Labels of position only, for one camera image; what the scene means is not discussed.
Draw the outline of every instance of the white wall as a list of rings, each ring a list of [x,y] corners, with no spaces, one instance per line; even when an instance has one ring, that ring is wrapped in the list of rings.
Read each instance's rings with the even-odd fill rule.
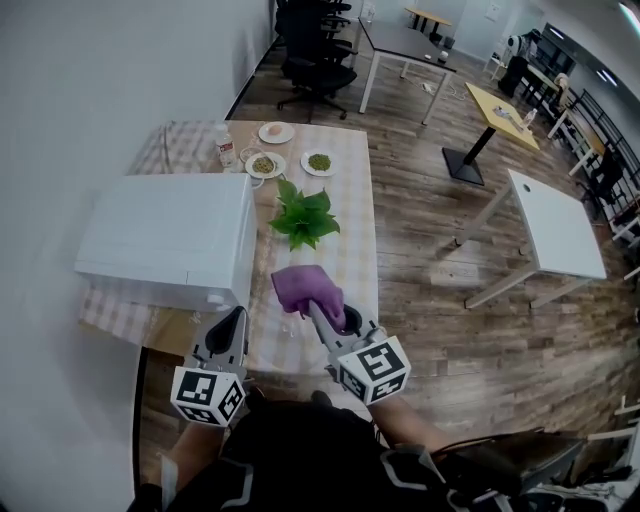
[[[126,510],[138,350],[80,329],[72,264],[99,191],[170,119],[222,118],[270,0],[0,2],[0,500]]]
[[[444,25],[438,27],[438,34],[441,34],[443,37],[453,37],[468,1],[469,0],[418,0],[418,8],[450,21],[450,27]],[[432,28],[433,22],[430,21],[425,32],[430,32]]]
[[[364,0],[364,2],[372,3],[376,7],[376,20],[389,21],[402,25],[409,25],[411,14],[405,11],[405,7],[414,7],[416,0]],[[347,2],[353,5],[351,12],[357,9],[360,13],[362,3],[360,0],[355,2]]]
[[[512,10],[522,0],[493,0],[500,5],[498,19],[492,21],[485,17],[492,0],[469,0],[455,33],[454,48],[477,57],[483,61],[489,59],[499,45]]]

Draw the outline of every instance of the wooden floor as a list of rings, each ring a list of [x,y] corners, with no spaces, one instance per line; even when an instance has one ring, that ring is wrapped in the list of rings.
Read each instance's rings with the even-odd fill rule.
[[[500,95],[483,63],[451,52],[459,69],[457,96],[471,81]],[[275,108],[292,95],[282,78],[283,50],[272,51],[256,73],[233,119],[306,122],[307,106]],[[368,134],[378,250],[380,322],[398,336],[413,365],[405,396],[426,418],[459,438],[534,426],[586,434],[614,425],[620,396],[635,397],[640,381],[636,299],[622,281],[629,270],[621,251],[597,228],[609,279],[538,310],[529,301],[562,283],[534,276],[472,311],[464,299],[525,263],[525,241],[511,203],[482,233],[454,250],[452,237],[506,183],[508,168],[577,197],[567,172],[576,162],[546,137],[550,125],[537,119],[533,132],[541,151],[522,148],[496,134],[477,158],[486,187],[451,180],[443,146],[468,150],[486,128],[470,99],[445,96],[428,128],[421,125],[430,96],[415,84],[436,83],[437,73],[412,69],[401,80],[401,63],[382,59],[366,114],[358,114],[371,50],[363,38],[358,79],[338,94],[349,110],[317,107],[313,123]],[[514,100],[524,115],[529,108]],[[140,456],[146,479],[156,454],[167,450],[184,425],[169,404],[175,357],[150,354],[143,394]],[[268,396],[308,397],[327,379],[255,376]]]

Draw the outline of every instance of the leaves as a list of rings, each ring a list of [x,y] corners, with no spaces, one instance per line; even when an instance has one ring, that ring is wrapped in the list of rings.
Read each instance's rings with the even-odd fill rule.
[[[322,192],[305,197],[300,204],[309,210],[320,210],[325,213],[331,208],[331,201],[324,189]]]
[[[329,215],[331,201],[325,190],[305,197],[302,191],[288,180],[278,182],[278,199],[282,213],[269,224],[279,233],[289,235],[289,249],[299,249],[307,244],[315,249],[320,237],[340,233],[340,225]]]
[[[298,189],[289,180],[278,181],[278,193],[280,194],[280,201],[284,204],[291,204],[296,200]]]

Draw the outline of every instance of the small plate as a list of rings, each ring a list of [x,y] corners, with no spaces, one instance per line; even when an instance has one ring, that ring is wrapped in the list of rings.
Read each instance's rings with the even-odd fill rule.
[[[256,172],[253,170],[254,162],[258,158],[264,155],[268,155],[271,158],[271,160],[273,160],[276,164],[276,168],[273,171],[271,171],[269,174],[265,174],[263,172]],[[271,152],[265,151],[264,154],[258,153],[249,157],[249,160],[247,160],[247,163],[245,164],[244,168],[254,178],[267,180],[269,178],[275,178],[276,176],[280,176],[287,168],[287,162],[278,153],[271,153]]]
[[[326,171],[316,171],[309,165],[309,158],[311,158],[313,155],[318,154],[327,155],[329,157],[329,160],[331,160],[331,164]],[[338,158],[332,151],[327,151],[325,149],[312,149],[311,151],[305,151],[304,153],[302,153],[300,165],[302,165],[302,168],[309,174],[312,174],[313,176],[320,176],[321,178],[326,178],[327,176],[333,176],[338,171]]]
[[[278,135],[269,135],[269,128],[272,126],[280,126],[282,131]],[[295,135],[296,131],[293,126],[287,123],[275,122],[267,123],[258,130],[258,136],[269,144],[283,144],[290,141]]]

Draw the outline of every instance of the plastic bottle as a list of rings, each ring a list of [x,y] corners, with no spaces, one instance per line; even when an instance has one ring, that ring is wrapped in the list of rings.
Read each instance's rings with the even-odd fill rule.
[[[238,170],[238,155],[229,128],[225,123],[220,123],[215,125],[214,130],[218,156],[222,167],[224,167],[224,172],[236,172]]]
[[[534,108],[531,112],[529,112],[524,118],[524,121],[522,121],[522,126],[524,126],[525,128],[529,128],[529,125],[533,123],[533,120],[536,118],[537,113],[537,108]]]
[[[376,15],[376,8],[371,2],[365,2],[362,5],[361,16],[367,23],[373,21],[373,17]]]

